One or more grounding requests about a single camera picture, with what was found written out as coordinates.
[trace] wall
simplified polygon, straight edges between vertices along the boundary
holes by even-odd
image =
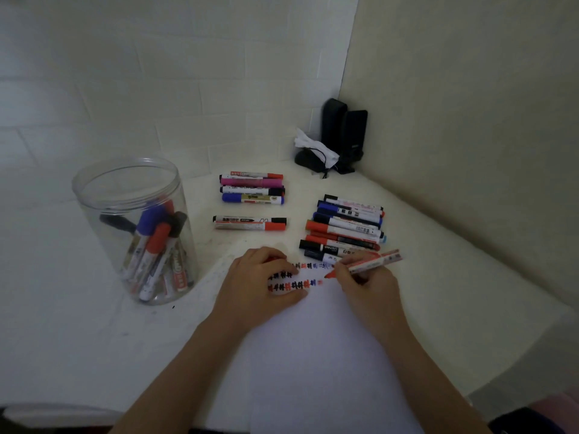
[[[290,159],[337,97],[358,0],[0,0],[0,201],[72,198],[86,164],[184,176]]]
[[[579,0],[359,0],[359,168],[579,308]]]

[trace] pink fabric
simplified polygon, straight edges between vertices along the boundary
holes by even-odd
[[[531,408],[551,419],[566,433],[579,433],[579,387],[536,402]]]

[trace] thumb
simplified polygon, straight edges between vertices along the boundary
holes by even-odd
[[[301,299],[304,299],[308,295],[307,289],[297,289],[287,294],[276,296],[271,299],[273,304],[274,313],[280,313],[284,309],[299,303]]]
[[[336,271],[337,281],[342,285],[342,290],[346,294],[353,294],[358,290],[359,284],[352,278],[350,271],[344,264],[337,262],[334,265],[334,270]]]

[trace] person's left hand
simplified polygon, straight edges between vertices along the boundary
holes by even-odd
[[[276,260],[266,262],[270,257]],[[299,273],[286,258],[281,251],[270,247],[250,248],[236,258],[215,300],[213,318],[249,332],[308,295],[302,289],[279,296],[267,290],[267,280],[276,272]]]

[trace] jar rim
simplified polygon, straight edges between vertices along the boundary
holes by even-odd
[[[156,167],[174,174],[174,177],[163,188],[147,195],[127,198],[125,200],[107,200],[92,197],[84,193],[86,186],[91,182],[112,172],[132,167]],[[84,167],[72,179],[72,191],[79,203],[85,207],[100,210],[103,213],[118,215],[133,210],[143,210],[152,205],[163,204],[170,199],[170,195],[181,184],[181,177],[177,166],[171,161],[158,157],[126,156],[103,160]]]

